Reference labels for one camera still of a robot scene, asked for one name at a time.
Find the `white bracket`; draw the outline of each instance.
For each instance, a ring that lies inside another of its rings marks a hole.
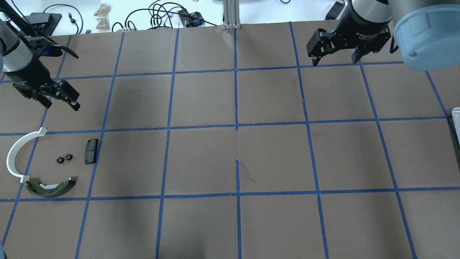
[[[223,0],[222,4],[224,5],[224,28],[241,28],[240,0]]]
[[[36,137],[41,137],[44,136],[47,132],[47,129],[41,127],[39,131],[34,131],[31,132],[22,138],[18,139],[16,143],[11,147],[10,151],[8,152],[8,156],[6,157],[6,167],[8,168],[8,171],[16,177],[21,178],[21,183],[25,183],[30,179],[30,176],[25,176],[20,173],[18,173],[15,165],[15,160],[16,160],[16,155],[19,152],[19,150],[24,146],[25,143],[27,143],[29,140],[32,140]]]

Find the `cable connector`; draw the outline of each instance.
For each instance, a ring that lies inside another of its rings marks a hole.
[[[75,21],[75,19],[72,18],[71,13],[69,13],[69,19],[70,19],[70,22],[73,23],[73,24],[77,22],[77,21]]]

